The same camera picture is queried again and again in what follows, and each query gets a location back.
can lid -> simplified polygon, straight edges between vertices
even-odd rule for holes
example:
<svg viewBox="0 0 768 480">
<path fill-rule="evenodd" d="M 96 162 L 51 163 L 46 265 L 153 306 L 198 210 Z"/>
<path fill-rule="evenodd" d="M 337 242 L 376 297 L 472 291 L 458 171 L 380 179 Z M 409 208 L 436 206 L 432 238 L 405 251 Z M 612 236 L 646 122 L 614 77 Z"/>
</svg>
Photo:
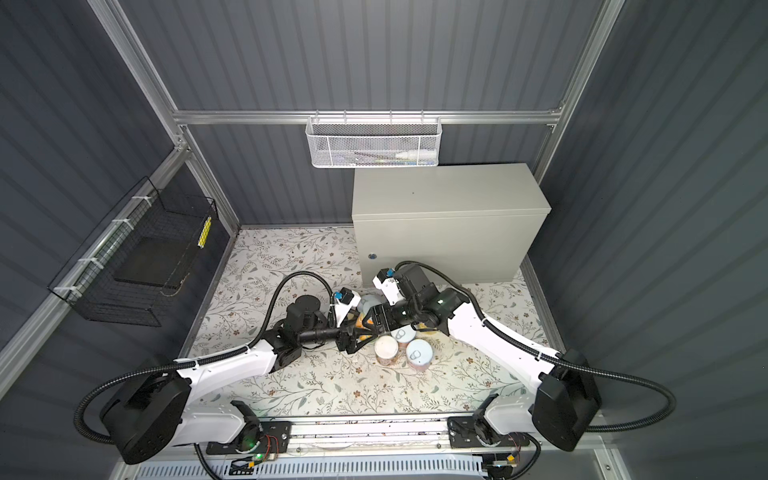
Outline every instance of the can lid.
<svg viewBox="0 0 768 480">
<path fill-rule="evenodd" d="M 376 352 L 376 356 L 383 359 L 391 359 L 397 355 L 397 340 L 393 339 L 389 335 L 380 336 L 376 343 L 373 344 L 373 350 Z"/>
<path fill-rule="evenodd" d="M 414 365 L 426 365 L 432 361 L 432 346 L 429 342 L 422 339 L 413 340 L 406 347 L 406 356 L 408 361 Z"/>
<path fill-rule="evenodd" d="M 390 335 L 395 337 L 395 340 L 397 340 L 400 343 L 408 343 L 414 338 L 416 338 L 416 331 L 413 329 L 412 326 L 406 325 L 400 329 L 393 330 Z"/>
</svg>

cabinet top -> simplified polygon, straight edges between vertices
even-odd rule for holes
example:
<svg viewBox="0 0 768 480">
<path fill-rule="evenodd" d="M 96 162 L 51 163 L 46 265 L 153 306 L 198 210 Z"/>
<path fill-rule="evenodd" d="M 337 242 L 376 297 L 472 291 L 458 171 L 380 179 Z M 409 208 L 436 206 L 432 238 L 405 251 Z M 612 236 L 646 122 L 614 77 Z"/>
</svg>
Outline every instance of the cabinet top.
<svg viewBox="0 0 768 480">
<path fill-rule="evenodd" d="M 526 164 L 358 168 L 353 220 L 548 214 Z"/>
</svg>

white mesh basket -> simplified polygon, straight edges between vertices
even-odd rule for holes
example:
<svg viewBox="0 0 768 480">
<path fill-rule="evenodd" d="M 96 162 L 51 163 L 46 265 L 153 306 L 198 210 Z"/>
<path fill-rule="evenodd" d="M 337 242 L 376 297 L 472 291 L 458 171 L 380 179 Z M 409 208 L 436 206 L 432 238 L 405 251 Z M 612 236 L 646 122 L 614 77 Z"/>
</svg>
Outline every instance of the white mesh basket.
<svg viewBox="0 0 768 480">
<path fill-rule="evenodd" d="M 312 165 L 321 168 L 434 167 L 440 121 L 422 123 L 306 122 Z"/>
</svg>

jar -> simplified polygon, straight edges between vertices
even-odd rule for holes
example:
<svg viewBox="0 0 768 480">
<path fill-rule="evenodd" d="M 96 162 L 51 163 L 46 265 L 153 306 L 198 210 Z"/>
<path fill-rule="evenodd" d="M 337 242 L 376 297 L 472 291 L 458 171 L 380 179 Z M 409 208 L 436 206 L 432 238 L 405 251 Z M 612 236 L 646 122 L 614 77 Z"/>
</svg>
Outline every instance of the jar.
<svg viewBox="0 0 768 480">
<path fill-rule="evenodd" d="M 406 325 L 400 329 L 393 330 L 390 335 L 397 340 L 399 353 L 405 353 L 408 344 L 416 338 L 416 331 L 410 325 Z"/>
<path fill-rule="evenodd" d="M 432 356 L 434 352 L 429 342 L 422 339 L 413 340 L 406 347 L 406 358 L 408 364 L 416 372 L 425 372 L 429 368 L 429 363 L 432 362 Z"/>
<path fill-rule="evenodd" d="M 376 360 L 383 366 L 390 366 L 397 356 L 397 340 L 389 335 L 380 336 L 373 343 L 373 351 L 376 352 Z"/>
</svg>

table surface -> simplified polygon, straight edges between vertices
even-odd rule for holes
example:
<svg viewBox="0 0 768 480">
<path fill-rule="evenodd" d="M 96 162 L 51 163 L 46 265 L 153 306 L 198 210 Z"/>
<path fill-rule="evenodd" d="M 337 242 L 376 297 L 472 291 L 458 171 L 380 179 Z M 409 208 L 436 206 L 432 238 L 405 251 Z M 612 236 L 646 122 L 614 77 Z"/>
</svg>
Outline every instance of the table surface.
<svg viewBox="0 0 768 480">
<path fill-rule="evenodd" d="M 246 343 L 260 328 L 277 284 L 295 270 L 322 275 L 334 290 L 362 288 L 354 230 L 296 228 L 241 230 L 191 355 L 199 356 Z M 515 331 L 547 345 L 528 288 L 518 271 L 507 283 L 465 285 L 482 309 Z M 283 288 L 270 325 L 285 316 L 300 295 L 327 301 L 323 287 L 300 276 Z M 477 349 L 442 333 L 418 333 L 435 358 L 416 372 L 404 358 L 391 366 L 376 361 L 373 345 L 354 355 L 327 344 L 274 374 L 243 379 L 203 399 L 215 404 L 239 399 L 259 416 L 358 415 L 370 413 L 459 412 L 474 410 L 492 392 L 523 395 L 523 385 Z"/>
</svg>

